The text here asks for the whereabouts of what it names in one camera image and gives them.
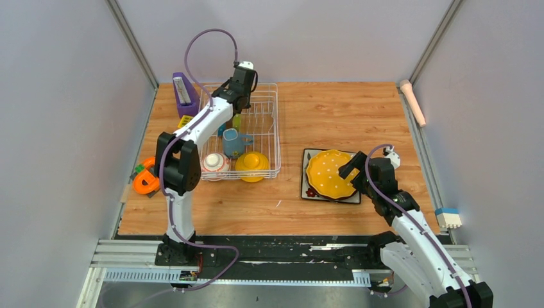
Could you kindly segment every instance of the floor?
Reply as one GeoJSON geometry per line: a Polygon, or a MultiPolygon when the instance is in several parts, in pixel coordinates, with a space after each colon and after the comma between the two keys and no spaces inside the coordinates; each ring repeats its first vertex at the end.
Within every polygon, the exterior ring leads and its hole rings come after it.
{"type": "MultiPolygon", "coordinates": [[[[364,197],[359,205],[300,198],[304,148],[359,150],[389,142],[402,159],[399,187],[419,203],[439,232],[404,110],[394,83],[279,83],[282,167],[274,179],[201,181],[193,198],[197,234],[355,235],[390,230],[364,197]]],[[[179,122],[173,86],[160,86],[144,137],[140,161],[155,155],[160,133],[179,122]]],[[[166,201],[130,189],[119,234],[163,234],[166,201]]]]}
{"type": "MultiPolygon", "coordinates": [[[[171,289],[168,284],[119,282],[106,283],[97,308],[132,307],[157,292],[171,289]]],[[[410,290],[389,298],[370,295],[361,287],[287,287],[211,285],[196,292],[168,292],[154,297],[140,308],[151,307],[422,307],[410,290]]]]}

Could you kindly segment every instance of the yellow bowl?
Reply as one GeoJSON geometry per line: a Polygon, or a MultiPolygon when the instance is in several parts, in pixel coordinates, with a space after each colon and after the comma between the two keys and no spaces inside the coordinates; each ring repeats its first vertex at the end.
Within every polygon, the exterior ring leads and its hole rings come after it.
{"type": "MultiPolygon", "coordinates": [[[[263,154],[252,151],[242,154],[242,156],[236,160],[236,165],[234,167],[236,171],[268,170],[270,169],[270,162],[263,154]]],[[[255,183],[263,178],[263,176],[242,175],[241,179],[249,183],[255,183]]]]}
{"type": "Polygon", "coordinates": [[[350,154],[337,150],[321,151],[310,159],[306,175],[309,184],[319,195],[331,199],[349,198],[355,193],[350,183],[359,173],[354,169],[344,180],[338,175],[338,168],[352,159],[350,154]]]}

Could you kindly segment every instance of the scalloped plate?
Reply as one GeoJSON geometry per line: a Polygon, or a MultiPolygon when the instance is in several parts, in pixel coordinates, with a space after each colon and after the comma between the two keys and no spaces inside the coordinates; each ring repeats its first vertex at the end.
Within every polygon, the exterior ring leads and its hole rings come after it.
{"type": "Polygon", "coordinates": [[[359,173],[353,170],[344,180],[338,175],[338,168],[347,164],[352,156],[338,150],[321,151],[310,159],[306,175],[308,183],[319,195],[332,199],[349,198],[355,193],[350,183],[359,173]]]}

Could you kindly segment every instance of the white wall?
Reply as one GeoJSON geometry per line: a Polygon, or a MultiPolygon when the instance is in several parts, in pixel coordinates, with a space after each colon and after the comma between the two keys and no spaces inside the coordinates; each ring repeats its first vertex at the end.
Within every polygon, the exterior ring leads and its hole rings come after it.
{"type": "Polygon", "coordinates": [[[541,307],[544,3],[467,0],[417,82],[445,203],[495,308],[541,307]]]}
{"type": "MultiPolygon", "coordinates": [[[[184,71],[189,41],[223,28],[262,81],[400,81],[410,77],[451,0],[119,0],[160,82],[184,71]]],[[[220,33],[193,45],[202,81],[232,75],[220,33]]]]}
{"type": "Polygon", "coordinates": [[[0,10],[0,307],[74,307],[153,91],[106,3],[0,10]]]}

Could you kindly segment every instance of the mug handle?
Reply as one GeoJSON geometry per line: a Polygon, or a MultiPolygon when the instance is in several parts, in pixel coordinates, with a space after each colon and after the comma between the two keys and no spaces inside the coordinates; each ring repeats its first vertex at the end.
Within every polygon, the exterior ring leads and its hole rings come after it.
{"type": "Polygon", "coordinates": [[[250,135],[246,135],[245,133],[240,134],[240,138],[242,138],[242,142],[245,146],[251,146],[253,144],[253,137],[250,135]]]}

